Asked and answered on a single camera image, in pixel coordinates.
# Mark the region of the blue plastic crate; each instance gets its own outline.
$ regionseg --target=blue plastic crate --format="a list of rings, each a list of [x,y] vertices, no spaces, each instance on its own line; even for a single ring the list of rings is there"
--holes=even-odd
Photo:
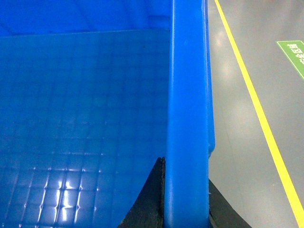
[[[0,35],[3,227],[116,227],[160,156],[165,225],[208,225],[205,1],[4,1]]]

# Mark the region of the yellow line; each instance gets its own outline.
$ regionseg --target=yellow line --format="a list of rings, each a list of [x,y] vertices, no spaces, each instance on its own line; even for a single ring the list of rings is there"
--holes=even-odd
[[[261,103],[260,103],[260,101],[257,97],[256,90],[253,87],[253,84],[251,82],[250,76],[249,76],[248,71],[246,69],[246,66],[244,64],[242,56],[241,56],[241,54],[238,50],[237,44],[236,44],[236,42],[235,42],[235,40],[232,36],[232,33],[231,33],[229,25],[226,21],[223,10],[222,10],[222,8],[219,4],[219,0],[215,0],[215,3],[216,3],[217,8],[219,10],[219,14],[220,14],[220,17],[223,21],[225,30],[226,30],[228,38],[229,38],[229,41],[232,45],[232,49],[233,49],[234,54],[237,58],[237,62],[239,64],[239,67],[240,67],[241,72],[243,74],[243,78],[244,78],[244,81],[246,83],[247,89],[249,91],[251,100],[252,100],[253,105],[256,109],[256,114],[257,114],[258,119],[260,121],[262,130],[264,132],[264,135],[265,135],[268,147],[270,149],[272,158],[275,162],[276,169],[277,169],[278,174],[281,178],[281,182],[283,184],[286,195],[288,197],[290,206],[291,206],[291,208],[294,212],[295,219],[298,223],[299,228],[304,228],[304,210],[303,210],[302,204],[301,204],[301,202],[299,200],[299,197],[298,197],[298,195],[295,191],[295,187],[294,187],[294,185],[293,185],[293,183],[290,179],[287,168],[284,164],[281,153],[280,153],[280,151],[278,149],[278,146],[276,144],[275,138],[272,135],[272,132],[271,132],[270,126],[268,124],[268,121],[266,119],[265,113],[263,111],[262,105],[261,105]]]

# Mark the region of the floor marking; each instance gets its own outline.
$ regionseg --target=floor marking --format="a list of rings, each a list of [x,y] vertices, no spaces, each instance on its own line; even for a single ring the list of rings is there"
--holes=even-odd
[[[227,32],[229,41],[231,43],[232,49],[234,51],[234,54],[237,58],[237,62],[238,62],[239,67],[241,69],[244,81],[246,83],[246,86],[247,86],[247,89],[249,91],[251,100],[253,102],[253,105],[255,107],[256,114],[257,114],[258,119],[260,121],[262,130],[263,130],[264,136],[266,138],[268,147],[270,149],[272,158],[274,160],[277,172],[280,176],[280,179],[281,179],[281,182],[283,184],[285,193],[288,197],[290,206],[293,210],[295,220],[298,223],[299,228],[304,228],[304,210],[303,210],[302,204],[299,200],[299,197],[298,197],[298,195],[295,191],[295,187],[294,187],[294,185],[291,181],[291,178],[289,176],[287,168],[284,164],[283,158],[282,158],[281,153],[279,151],[279,148],[276,144],[275,138],[274,138],[274,136],[271,132],[271,129],[270,129],[270,126],[269,126],[268,121],[266,119],[266,116],[265,116],[264,110],[262,108],[262,105],[261,105],[261,103],[260,103],[260,101],[257,97],[256,90],[253,87],[253,84],[252,84],[252,81],[250,79],[249,73],[246,69],[246,66],[245,66],[244,61],[242,59],[242,56],[239,52],[237,44],[236,44],[236,42],[235,42],[235,40],[232,36],[231,30],[230,30],[229,25],[226,21],[223,10],[222,10],[222,8],[219,4],[219,0],[214,0],[214,1],[215,1],[216,5],[217,5],[217,8],[219,10],[218,12],[219,12],[220,17],[223,21],[223,24],[224,24],[225,30]]]
[[[300,40],[277,41],[276,43],[304,79],[304,43]]]

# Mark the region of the epoxy floor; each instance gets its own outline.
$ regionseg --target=epoxy floor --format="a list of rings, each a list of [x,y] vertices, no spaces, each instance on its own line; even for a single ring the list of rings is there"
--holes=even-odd
[[[276,43],[304,40],[304,2],[219,2],[304,204],[304,80]],[[209,35],[216,131],[210,179],[253,228],[297,228],[214,0]]]

